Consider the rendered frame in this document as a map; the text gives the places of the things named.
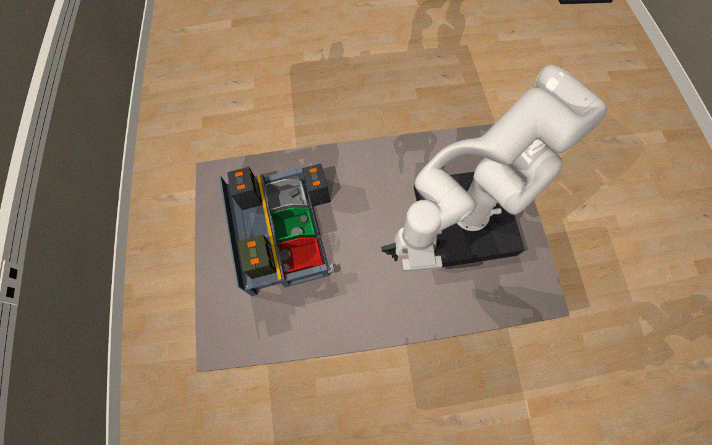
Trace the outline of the grey metal shelf rack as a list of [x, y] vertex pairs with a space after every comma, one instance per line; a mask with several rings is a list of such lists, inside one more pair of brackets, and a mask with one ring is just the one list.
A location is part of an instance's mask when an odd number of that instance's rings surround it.
[[[287, 178], [290, 178], [293, 176], [299, 176], [299, 178], [297, 178], [295, 180], [301, 180], [304, 185], [304, 190], [305, 190], [305, 194], [307, 197], [309, 211], [311, 213], [311, 218], [313, 219], [313, 225], [315, 228], [316, 238], [318, 240], [320, 254], [322, 256], [324, 264], [320, 265], [320, 266], [308, 268], [305, 270], [294, 271], [294, 273], [289, 273], [287, 275], [284, 275], [284, 271], [282, 269], [281, 257], [280, 257], [280, 253], [279, 253], [279, 246], [278, 246], [278, 243], [277, 243], [277, 240], [275, 237], [275, 230], [274, 230], [274, 224], [273, 224], [273, 219], [272, 219], [272, 215], [271, 215], [271, 210], [269, 210], [268, 192], [266, 191], [265, 185], [267, 185], [268, 183], [270, 183], [272, 181], [287, 179]], [[300, 284], [301, 282], [314, 281], [315, 279], [319, 279], [321, 277], [327, 277], [327, 276], [329, 276], [329, 273], [332, 273], [334, 271], [333, 264], [327, 266], [327, 261], [324, 256], [323, 246], [320, 242], [320, 236], [319, 236], [319, 232], [318, 232], [318, 227], [316, 225], [315, 215], [313, 213], [313, 205], [309, 198], [309, 193], [308, 193], [307, 184], [305, 181], [304, 171], [302, 168], [287, 170], [285, 172], [280, 172], [280, 174], [273, 174], [273, 175], [266, 176], [266, 177], [263, 174], [261, 174], [261, 182], [262, 182], [262, 185], [264, 188], [263, 191], [265, 191], [266, 206], [268, 207], [269, 224], [271, 225], [271, 230], [273, 233], [273, 239], [274, 239], [274, 244], [275, 244], [275, 250], [277, 253], [277, 257], [279, 259], [279, 267], [280, 267], [281, 276], [282, 276], [281, 281], [279, 281], [279, 276], [277, 274], [276, 268], [275, 268], [276, 273], [273, 273], [271, 275], [256, 277], [254, 279], [251, 279], [250, 277], [248, 277], [248, 275], [246, 275], [243, 272], [243, 269], [241, 266], [238, 240], [251, 239], [251, 237], [255, 237], [258, 235], [264, 235], [266, 237], [266, 239], [268, 239], [269, 244], [271, 244], [271, 241], [269, 240], [268, 225], [266, 224], [265, 209], [263, 209], [263, 205], [261, 205], [261, 206], [254, 206], [253, 208], [249, 208], [247, 210], [241, 210], [240, 206], [237, 205], [235, 200], [232, 199], [232, 197], [230, 195], [229, 184], [227, 185], [225, 183], [225, 180], [223, 178], [221, 178], [221, 176], [219, 176], [219, 179], [220, 179], [220, 184], [221, 184], [221, 195], [222, 195], [222, 199], [223, 199], [223, 205], [225, 208], [226, 224], [228, 227], [230, 250], [231, 250], [231, 254], [232, 254], [232, 261], [234, 262], [235, 282], [237, 283], [237, 287], [239, 287], [241, 290], [245, 291], [249, 295], [254, 296], [254, 295], [257, 295], [256, 290], [260, 289], [261, 287], [271, 286], [273, 284], [279, 284], [279, 282], [284, 287], [289, 287], [289, 286], [293, 286], [296, 284]]]

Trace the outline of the olive green case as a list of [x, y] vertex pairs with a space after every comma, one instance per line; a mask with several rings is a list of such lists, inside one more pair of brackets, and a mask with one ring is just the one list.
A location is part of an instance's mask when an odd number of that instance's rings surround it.
[[271, 244], [264, 235], [238, 240], [243, 272], [251, 279], [276, 273]]

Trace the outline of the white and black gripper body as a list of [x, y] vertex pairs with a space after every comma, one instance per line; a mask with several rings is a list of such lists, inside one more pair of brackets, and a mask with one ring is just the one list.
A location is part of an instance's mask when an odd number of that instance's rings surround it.
[[[401, 228], [396, 236], [394, 237], [394, 243], [396, 243], [396, 255], [398, 256], [408, 256], [408, 251], [407, 251], [407, 244], [403, 240], [403, 230], [404, 228]], [[433, 239], [433, 251], [436, 250], [437, 247], [437, 237]]]

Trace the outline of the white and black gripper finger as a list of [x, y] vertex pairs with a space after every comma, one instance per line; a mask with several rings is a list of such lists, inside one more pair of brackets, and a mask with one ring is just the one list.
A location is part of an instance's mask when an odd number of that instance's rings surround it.
[[437, 247], [436, 250], [433, 251], [433, 253], [436, 253], [437, 250], [441, 250], [443, 246], [447, 245], [447, 240], [446, 239], [437, 239]]
[[382, 252], [385, 252], [388, 255], [392, 255], [392, 257], [394, 257], [394, 260], [397, 261], [398, 256], [396, 255], [396, 243], [381, 246], [381, 249]]

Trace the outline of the yellow flat bar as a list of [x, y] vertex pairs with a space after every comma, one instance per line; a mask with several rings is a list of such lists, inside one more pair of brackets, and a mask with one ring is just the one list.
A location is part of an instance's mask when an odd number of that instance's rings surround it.
[[268, 223], [269, 240], [271, 241], [271, 247], [272, 247], [272, 250], [273, 250], [275, 268], [276, 268], [277, 274], [278, 274], [278, 276], [279, 276], [279, 281], [281, 281], [281, 280], [282, 280], [282, 276], [281, 276], [281, 271], [280, 271], [280, 267], [279, 267], [279, 259], [278, 259], [278, 257], [277, 257], [277, 253], [276, 253], [276, 250], [275, 250], [275, 244], [274, 244], [274, 239], [273, 239], [273, 233], [272, 233], [272, 230], [271, 230], [271, 225], [269, 224], [268, 207], [266, 206], [265, 191], [263, 191], [263, 185], [262, 185], [262, 182], [261, 182], [261, 176], [260, 176], [260, 174], [257, 175], [257, 178], [258, 178], [258, 180], [259, 180], [259, 187], [260, 187], [261, 199], [262, 199], [262, 202], [263, 202], [263, 208], [265, 209], [266, 223]]

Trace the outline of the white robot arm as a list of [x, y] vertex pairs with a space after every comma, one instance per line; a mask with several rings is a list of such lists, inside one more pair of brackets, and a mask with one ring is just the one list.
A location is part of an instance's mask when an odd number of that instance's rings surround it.
[[[403, 273], [443, 267], [441, 256], [434, 256], [433, 239], [448, 226], [482, 230], [491, 215], [502, 214], [502, 209], [493, 209], [497, 203], [510, 214], [525, 210], [560, 172], [557, 154], [595, 129], [607, 110], [599, 96], [551, 64], [485, 135], [440, 150], [415, 179], [415, 188], [426, 200], [413, 203], [406, 215], [408, 259], [401, 262]], [[467, 191], [443, 169], [463, 155], [484, 157]]]

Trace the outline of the grey open bin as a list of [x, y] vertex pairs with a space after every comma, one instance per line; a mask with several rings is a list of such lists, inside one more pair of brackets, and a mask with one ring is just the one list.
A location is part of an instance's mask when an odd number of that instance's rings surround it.
[[[268, 183], [265, 186], [268, 192], [269, 210], [271, 210], [271, 213], [293, 208], [293, 206], [294, 208], [309, 208], [304, 185], [301, 180], [284, 179]], [[295, 188], [299, 190], [299, 195], [292, 198], [289, 192]], [[297, 197], [304, 202], [304, 205], [295, 205], [293, 203]]]

